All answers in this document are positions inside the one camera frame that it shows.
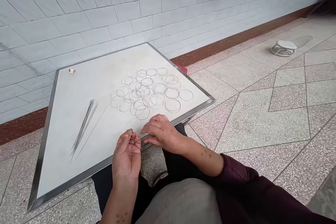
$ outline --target person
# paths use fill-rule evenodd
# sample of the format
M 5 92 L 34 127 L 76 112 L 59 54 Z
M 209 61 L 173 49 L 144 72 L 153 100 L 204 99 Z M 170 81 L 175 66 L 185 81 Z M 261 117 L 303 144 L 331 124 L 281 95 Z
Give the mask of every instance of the person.
M 93 175 L 109 223 L 335 223 L 311 212 L 250 167 L 189 138 L 182 124 L 153 116 L 140 132 L 162 147 L 168 175 L 152 188 L 140 173 L 141 140 L 118 139 L 112 165 Z

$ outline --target maroon sleeve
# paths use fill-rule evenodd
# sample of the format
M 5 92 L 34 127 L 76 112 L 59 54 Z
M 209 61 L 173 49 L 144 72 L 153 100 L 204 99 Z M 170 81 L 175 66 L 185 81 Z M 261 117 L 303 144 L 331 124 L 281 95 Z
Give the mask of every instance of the maroon sleeve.
M 235 185 L 244 205 L 257 211 L 271 222 L 283 223 L 336 223 L 331 219 L 311 212 L 287 191 L 273 184 L 258 172 L 232 157 L 221 154 L 224 168 L 217 177 L 222 186 Z

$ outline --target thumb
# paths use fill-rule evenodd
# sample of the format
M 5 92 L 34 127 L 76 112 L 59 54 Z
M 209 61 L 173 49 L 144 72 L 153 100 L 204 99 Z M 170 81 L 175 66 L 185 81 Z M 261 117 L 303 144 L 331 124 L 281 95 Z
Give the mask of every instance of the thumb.
M 154 144 L 156 146 L 162 147 L 162 144 L 159 142 L 159 140 L 157 138 L 151 138 L 151 137 L 149 137 L 149 138 L 145 139 L 145 142 L 148 142 L 148 143 Z

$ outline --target brown baseboard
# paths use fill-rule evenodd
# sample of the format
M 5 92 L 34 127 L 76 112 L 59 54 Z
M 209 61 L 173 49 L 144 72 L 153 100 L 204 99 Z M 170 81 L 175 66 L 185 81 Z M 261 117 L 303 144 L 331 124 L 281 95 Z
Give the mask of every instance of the brown baseboard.
M 269 31 L 272 31 L 280 26 L 283 26 L 287 23 L 290 23 L 298 18 L 306 15 L 310 10 L 314 8 L 314 5 L 308 6 L 306 8 L 297 10 L 285 16 L 279 17 L 262 25 L 253 27 L 251 29 L 242 31 L 230 37 L 224 38 L 222 40 L 216 41 L 212 44 L 203 46 L 194 51 L 188 52 L 181 56 L 171 59 L 174 64 L 180 66 L 189 66 L 193 63 L 196 63 L 200 60 L 208 58 L 212 55 L 215 55 L 221 51 L 224 51 L 230 47 L 236 46 L 240 43 L 243 43 L 249 39 L 257 37 L 259 35 L 265 34 Z
M 275 28 L 290 23 L 298 18 L 303 17 L 314 6 L 308 6 L 300 9 L 286 16 L 279 17 L 265 24 L 253 27 L 249 30 L 232 35 L 231 37 L 219 40 L 215 43 L 198 48 L 194 51 L 188 52 L 171 61 L 174 64 L 181 66 L 188 66 L 197 61 L 203 60 L 207 57 L 215 55 L 221 51 L 224 51 L 230 47 L 243 43 L 249 39 L 267 33 Z M 10 142 L 16 138 L 22 137 L 28 133 L 38 130 L 44 126 L 46 121 L 48 108 L 42 108 L 30 114 L 16 118 L 12 121 L 6 122 L 0 125 L 0 145 Z

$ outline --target red object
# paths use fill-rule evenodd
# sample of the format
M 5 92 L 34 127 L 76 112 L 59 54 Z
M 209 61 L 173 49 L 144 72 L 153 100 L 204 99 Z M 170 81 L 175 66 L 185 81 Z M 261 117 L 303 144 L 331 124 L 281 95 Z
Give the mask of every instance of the red object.
M 188 74 L 188 69 L 185 68 L 184 66 L 179 66 L 179 65 L 176 65 L 176 64 L 175 64 L 175 66 L 177 66 L 178 68 L 180 68 L 185 74 Z

